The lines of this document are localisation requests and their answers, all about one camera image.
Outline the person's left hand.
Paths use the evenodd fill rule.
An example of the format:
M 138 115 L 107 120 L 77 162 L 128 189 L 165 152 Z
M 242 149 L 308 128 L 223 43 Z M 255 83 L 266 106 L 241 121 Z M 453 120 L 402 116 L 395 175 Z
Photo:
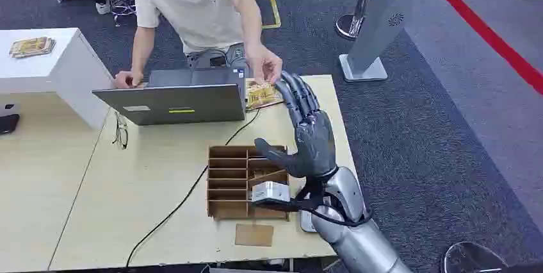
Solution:
M 245 56 L 258 83 L 275 84 L 280 78 L 282 59 L 262 44 L 247 44 Z

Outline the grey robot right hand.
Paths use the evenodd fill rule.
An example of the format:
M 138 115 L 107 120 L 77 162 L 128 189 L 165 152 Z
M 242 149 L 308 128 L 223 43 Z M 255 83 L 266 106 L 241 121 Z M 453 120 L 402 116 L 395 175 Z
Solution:
M 323 178 L 337 169 L 336 146 L 329 116 L 321 109 L 311 86 L 299 75 L 281 72 L 275 83 L 294 128 L 295 154 L 256 138 L 256 149 L 295 178 Z

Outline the person's right hand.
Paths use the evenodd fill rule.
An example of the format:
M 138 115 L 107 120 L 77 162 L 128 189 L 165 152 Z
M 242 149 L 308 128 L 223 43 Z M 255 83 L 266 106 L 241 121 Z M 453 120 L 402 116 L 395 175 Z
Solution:
M 115 86 L 119 89 L 138 88 L 142 81 L 143 74 L 132 70 L 120 71 L 114 79 Z

